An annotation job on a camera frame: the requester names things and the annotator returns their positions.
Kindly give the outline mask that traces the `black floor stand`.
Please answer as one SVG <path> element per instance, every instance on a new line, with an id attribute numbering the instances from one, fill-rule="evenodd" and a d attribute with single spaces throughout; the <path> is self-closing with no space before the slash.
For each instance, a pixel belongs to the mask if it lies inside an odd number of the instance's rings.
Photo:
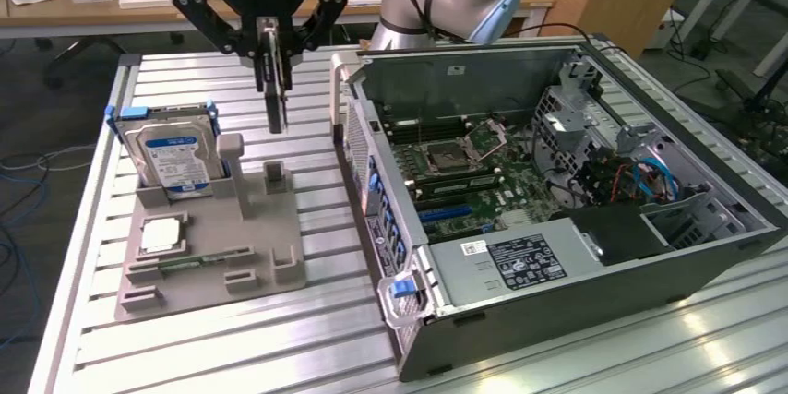
<path id="1" fill-rule="evenodd" d="M 741 139 L 754 141 L 770 156 L 788 163 L 788 101 L 777 101 L 772 94 L 788 74 L 785 61 L 754 90 L 728 69 L 717 69 L 716 87 L 730 90 L 740 99 L 732 111 L 729 127 Z"/>

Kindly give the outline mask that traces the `hard disk with blue caddy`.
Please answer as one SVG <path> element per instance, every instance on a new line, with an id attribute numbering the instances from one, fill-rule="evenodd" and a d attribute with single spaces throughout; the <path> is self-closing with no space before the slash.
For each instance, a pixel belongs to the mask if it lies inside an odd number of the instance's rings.
<path id="1" fill-rule="evenodd" d="M 212 194 L 210 183 L 226 176 L 212 101 L 161 107 L 109 105 L 104 122 L 126 150 L 142 186 L 162 188 L 170 201 Z"/>

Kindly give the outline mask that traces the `green graphics card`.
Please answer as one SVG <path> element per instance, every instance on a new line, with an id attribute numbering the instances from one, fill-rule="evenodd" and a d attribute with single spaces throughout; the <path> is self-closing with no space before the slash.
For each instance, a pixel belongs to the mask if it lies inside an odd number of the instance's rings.
<path id="1" fill-rule="evenodd" d="M 274 18 L 256 18 L 257 51 L 253 73 L 262 93 L 268 130 L 280 134 L 286 128 L 286 91 L 290 88 L 290 65 L 281 49 L 278 23 Z"/>

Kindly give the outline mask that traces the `metal socket cover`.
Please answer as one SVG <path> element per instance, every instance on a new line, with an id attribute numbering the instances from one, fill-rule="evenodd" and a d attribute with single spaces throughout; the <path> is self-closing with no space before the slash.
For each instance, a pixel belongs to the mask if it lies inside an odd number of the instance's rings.
<path id="1" fill-rule="evenodd" d="M 469 157 L 482 162 L 508 143 L 506 129 L 494 118 L 488 118 L 464 137 Z"/>

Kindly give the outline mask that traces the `open dark PC case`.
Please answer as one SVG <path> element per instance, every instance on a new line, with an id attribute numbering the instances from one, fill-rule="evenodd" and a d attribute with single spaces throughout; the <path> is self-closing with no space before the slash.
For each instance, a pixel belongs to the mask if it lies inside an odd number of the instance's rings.
<path id="1" fill-rule="evenodd" d="M 764 173 L 724 158 L 724 137 L 620 52 L 578 38 L 344 50 L 329 74 L 345 190 L 404 381 L 678 302 L 788 238 L 788 200 Z M 550 86 L 580 104 L 609 143 L 574 175 L 538 171 L 558 181 L 558 199 L 577 197 L 549 221 L 570 219 L 602 269 L 520 297 L 454 307 L 386 125 L 497 113 L 528 135 L 536 166 L 532 118 Z M 673 249 L 640 207 L 704 192 L 721 209 L 714 239 Z M 389 285 L 402 279 L 414 280 L 418 293 L 394 299 Z"/>

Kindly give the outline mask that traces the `open silver drive bracket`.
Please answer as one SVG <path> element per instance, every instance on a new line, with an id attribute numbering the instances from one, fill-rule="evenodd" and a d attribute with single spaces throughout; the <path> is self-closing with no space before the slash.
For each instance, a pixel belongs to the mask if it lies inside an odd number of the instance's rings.
<path id="1" fill-rule="evenodd" d="M 684 249 L 714 239 L 721 209 L 709 192 L 661 205 L 648 203 L 640 211 L 670 248 Z"/>

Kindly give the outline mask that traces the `grey power supply unit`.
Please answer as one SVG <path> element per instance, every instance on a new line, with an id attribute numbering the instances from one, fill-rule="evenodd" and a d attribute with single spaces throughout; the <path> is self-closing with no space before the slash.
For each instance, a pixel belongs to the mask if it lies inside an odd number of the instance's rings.
<path id="1" fill-rule="evenodd" d="M 441 242 L 429 251 L 454 307 L 520 297 L 602 269 L 568 218 Z"/>

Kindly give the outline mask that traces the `CPU socket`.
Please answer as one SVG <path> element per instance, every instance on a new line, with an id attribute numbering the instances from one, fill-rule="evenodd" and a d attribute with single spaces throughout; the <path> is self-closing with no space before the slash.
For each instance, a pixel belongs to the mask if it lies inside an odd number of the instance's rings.
<path id="1" fill-rule="evenodd" d="M 421 146 L 421 153 L 426 163 L 425 175 L 437 176 L 465 173 L 472 169 L 464 148 L 456 140 L 424 144 Z"/>

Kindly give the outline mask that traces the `blue expansion slot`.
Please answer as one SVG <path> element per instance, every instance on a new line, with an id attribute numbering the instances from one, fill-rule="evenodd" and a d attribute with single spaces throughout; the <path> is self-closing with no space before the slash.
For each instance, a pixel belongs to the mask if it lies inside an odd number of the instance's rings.
<path id="1" fill-rule="evenodd" d="M 469 205 L 456 205 L 436 209 L 425 209 L 418 212 L 418 220 L 421 223 L 432 223 L 460 217 L 465 217 L 473 213 L 473 208 Z"/>

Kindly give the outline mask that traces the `grey parts rack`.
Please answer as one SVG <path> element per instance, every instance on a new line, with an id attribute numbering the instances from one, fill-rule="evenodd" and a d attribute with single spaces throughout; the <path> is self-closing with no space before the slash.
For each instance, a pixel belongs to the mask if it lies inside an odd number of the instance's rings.
<path id="1" fill-rule="evenodd" d="M 244 301 L 305 285 L 305 258 L 297 222 L 293 177 L 281 161 L 260 172 L 241 169 L 244 139 L 217 138 L 217 155 L 229 175 L 210 183 L 206 197 L 168 200 L 161 188 L 141 187 L 120 269 L 114 318 L 138 321 Z M 141 251 L 148 221 L 180 221 L 180 241 L 169 251 Z M 161 271 L 176 257 L 226 255 L 226 261 L 193 269 Z"/>

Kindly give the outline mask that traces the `green motherboard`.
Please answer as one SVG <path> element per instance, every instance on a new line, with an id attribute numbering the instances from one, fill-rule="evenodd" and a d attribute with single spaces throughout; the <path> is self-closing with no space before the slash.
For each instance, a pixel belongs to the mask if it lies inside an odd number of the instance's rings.
<path id="1" fill-rule="evenodd" d="M 505 127 L 508 143 L 482 162 L 477 162 L 468 155 L 464 137 L 488 118 L 494 118 Z M 528 135 L 497 113 L 434 120 L 393 121 L 386 125 L 386 138 L 417 216 L 425 209 L 456 205 L 469 205 L 473 208 L 473 213 L 465 217 L 421 223 L 426 238 L 433 244 L 502 231 L 518 224 L 548 221 L 553 216 L 561 215 L 566 205 L 577 201 L 574 195 L 564 199 L 554 196 L 561 192 L 560 183 L 538 172 L 528 151 Z M 461 145 L 472 169 L 465 173 L 425 175 L 426 163 L 421 146 L 445 140 L 456 140 Z M 412 195 L 414 185 L 422 181 L 485 174 L 497 174 L 501 177 L 501 184 L 494 189 L 429 199 L 417 199 Z"/>

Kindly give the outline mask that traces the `green RAM stick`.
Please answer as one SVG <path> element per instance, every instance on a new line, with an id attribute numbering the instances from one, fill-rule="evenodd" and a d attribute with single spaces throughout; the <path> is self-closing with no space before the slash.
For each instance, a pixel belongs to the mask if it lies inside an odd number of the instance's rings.
<path id="1" fill-rule="evenodd" d="M 202 256 L 176 257 L 162 260 L 157 263 L 157 267 L 161 271 L 173 271 L 178 269 L 193 269 L 214 264 L 224 263 L 226 261 L 226 255 L 222 253 L 214 253 Z"/>

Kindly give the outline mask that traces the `black installed RAM stick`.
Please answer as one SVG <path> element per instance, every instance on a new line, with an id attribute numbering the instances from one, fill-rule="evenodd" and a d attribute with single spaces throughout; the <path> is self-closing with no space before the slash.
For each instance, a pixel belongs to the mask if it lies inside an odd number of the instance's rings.
<path id="1" fill-rule="evenodd" d="M 412 190 L 412 195 L 417 199 L 429 199 L 449 194 L 473 193 L 494 189 L 500 184 L 501 177 L 497 174 L 444 178 L 442 180 L 417 183 Z"/>

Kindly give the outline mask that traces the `perforated silver disk bay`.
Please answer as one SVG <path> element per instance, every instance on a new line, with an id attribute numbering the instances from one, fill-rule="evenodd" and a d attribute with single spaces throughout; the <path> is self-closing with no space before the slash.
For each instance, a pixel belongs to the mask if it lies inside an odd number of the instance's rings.
<path id="1" fill-rule="evenodd" d="M 541 95 L 532 127 L 533 161 L 542 173 L 552 169 L 574 175 L 597 151 L 609 148 L 598 123 L 557 86 Z"/>

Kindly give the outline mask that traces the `silver CPU chip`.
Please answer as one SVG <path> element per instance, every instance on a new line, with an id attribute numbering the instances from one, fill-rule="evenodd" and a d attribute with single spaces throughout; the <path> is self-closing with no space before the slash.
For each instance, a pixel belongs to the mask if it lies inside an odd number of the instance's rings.
<path id="1" fill-rule="evenodd" d="M 142 227 L 140 248 L 145 254 L 169 251 L 180 241 L 180 221 L 174 218 L 148 221 Z"/>

